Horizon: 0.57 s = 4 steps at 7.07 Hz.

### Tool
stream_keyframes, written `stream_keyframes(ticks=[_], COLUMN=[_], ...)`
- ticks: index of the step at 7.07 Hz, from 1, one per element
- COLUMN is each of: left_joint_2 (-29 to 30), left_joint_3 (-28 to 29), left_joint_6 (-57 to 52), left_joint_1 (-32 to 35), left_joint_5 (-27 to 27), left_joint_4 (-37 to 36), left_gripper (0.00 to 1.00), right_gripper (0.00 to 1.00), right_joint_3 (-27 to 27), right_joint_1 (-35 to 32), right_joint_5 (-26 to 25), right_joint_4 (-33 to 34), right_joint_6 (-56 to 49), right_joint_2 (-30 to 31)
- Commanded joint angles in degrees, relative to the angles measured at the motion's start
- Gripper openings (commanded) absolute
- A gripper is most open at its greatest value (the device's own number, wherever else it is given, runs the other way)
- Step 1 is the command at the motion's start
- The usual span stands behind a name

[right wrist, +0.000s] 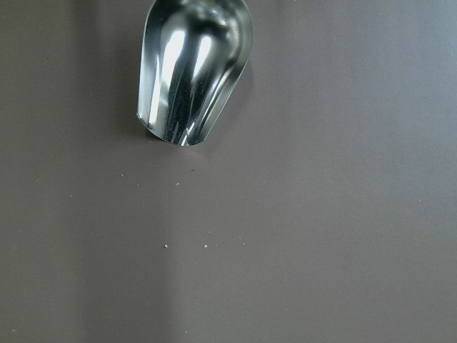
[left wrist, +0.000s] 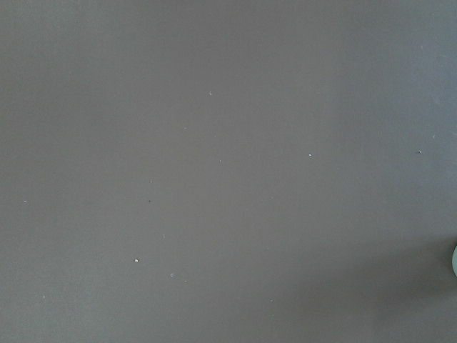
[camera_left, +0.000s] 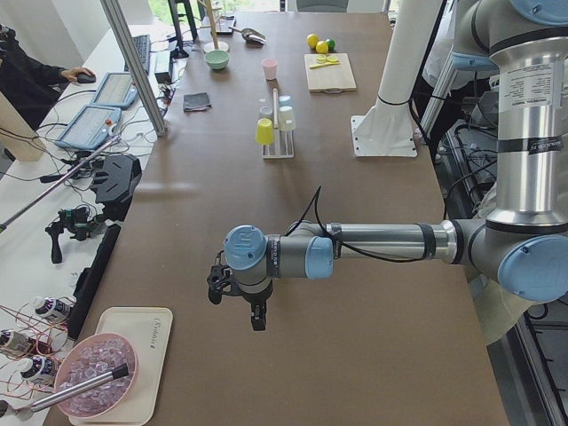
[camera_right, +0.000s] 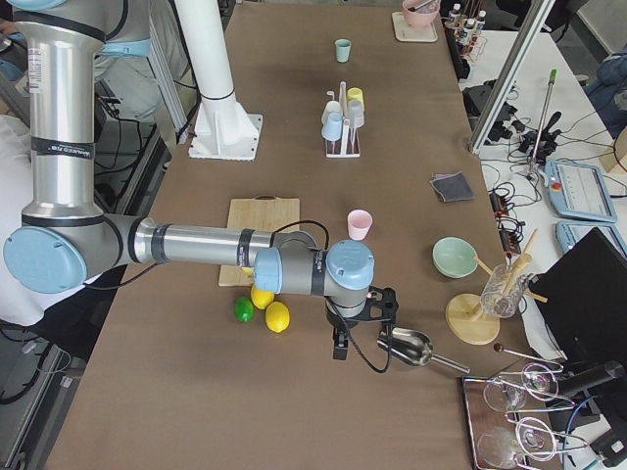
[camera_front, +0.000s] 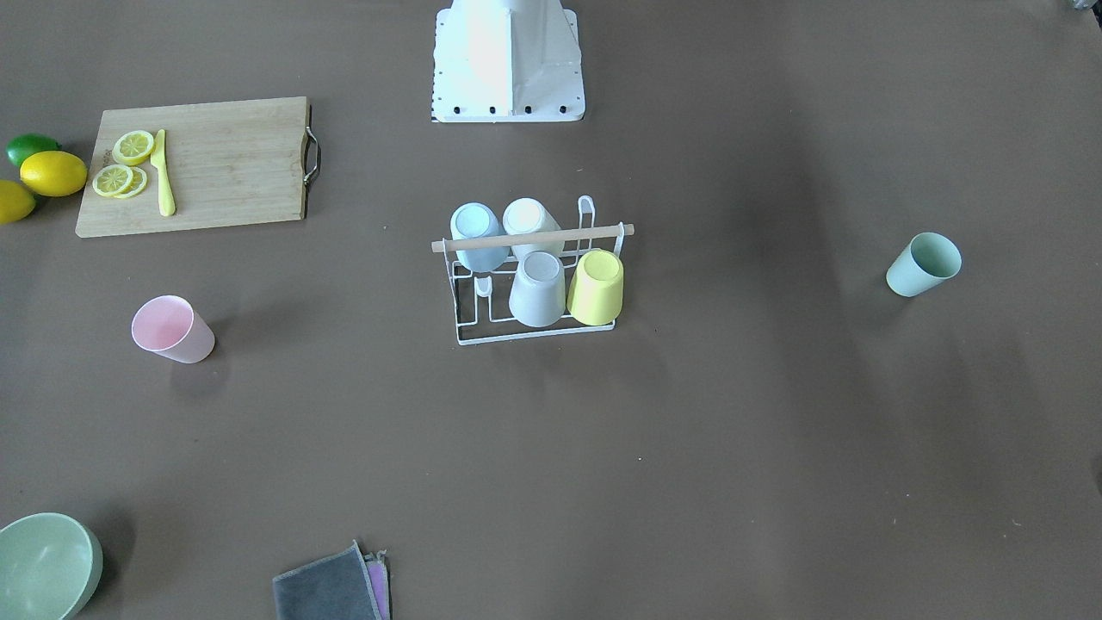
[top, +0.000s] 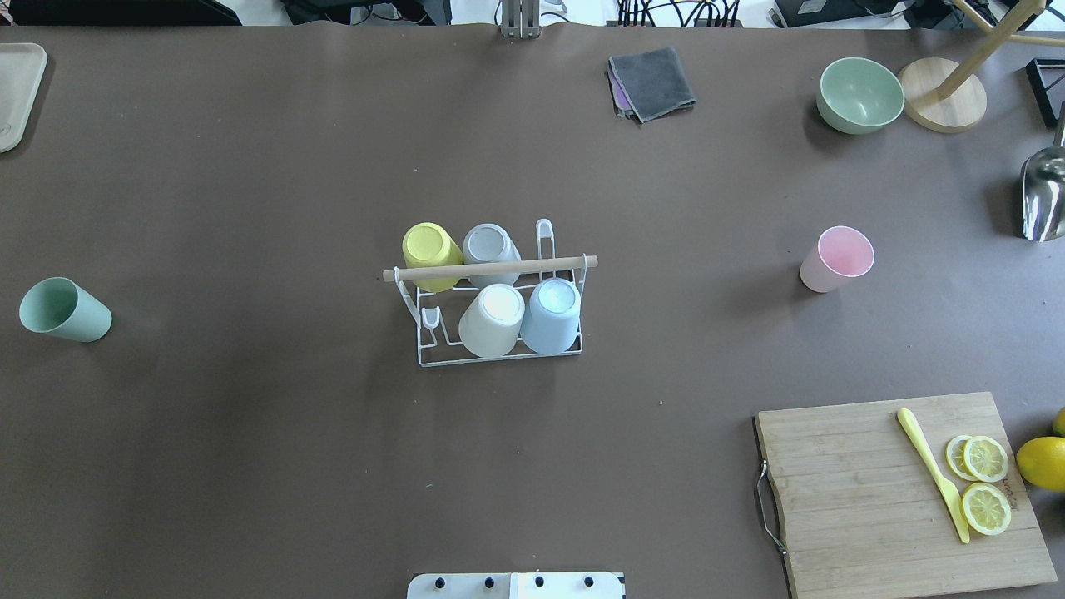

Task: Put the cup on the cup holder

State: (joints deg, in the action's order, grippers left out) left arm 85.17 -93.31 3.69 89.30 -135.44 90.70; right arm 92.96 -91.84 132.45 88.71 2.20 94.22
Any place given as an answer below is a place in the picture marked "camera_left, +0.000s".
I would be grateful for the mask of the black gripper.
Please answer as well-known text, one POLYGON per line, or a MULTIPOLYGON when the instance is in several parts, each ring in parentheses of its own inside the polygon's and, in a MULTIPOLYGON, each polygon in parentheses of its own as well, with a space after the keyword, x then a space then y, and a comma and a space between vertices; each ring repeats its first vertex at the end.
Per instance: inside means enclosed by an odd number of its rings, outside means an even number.
POLYGON ((268 299, 268 279, 262 279, 258 284, 248 286, 240 283, 234 276, 228 264, 224 264, 224 251, 217 253, 214 264, 207 278, 208 299, 212 304, 221 304, 223 296, 241 296, 251 304, 250 322, 254 331, 266 330, 266 301, 268 299))

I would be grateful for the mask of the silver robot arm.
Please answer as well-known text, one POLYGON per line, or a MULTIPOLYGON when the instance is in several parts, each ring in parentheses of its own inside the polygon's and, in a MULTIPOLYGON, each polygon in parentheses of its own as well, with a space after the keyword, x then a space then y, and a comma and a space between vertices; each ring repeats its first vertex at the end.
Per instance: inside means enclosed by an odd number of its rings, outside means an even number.
POLYGON ((209 300, 244 298, 252 327, 260 331, 274 280, 328 278, 344 256, 394 263, 440 259, 475 268, 528 301, 563 296, 567 220, 556 208, 556 166, 564 147, 566 57, 566 2, 459 2, 454 65, 499 70, 495 209, 482 220, 437 225, 301 220, 283 235, 241 225, 227 234, 211 268, 209 300))

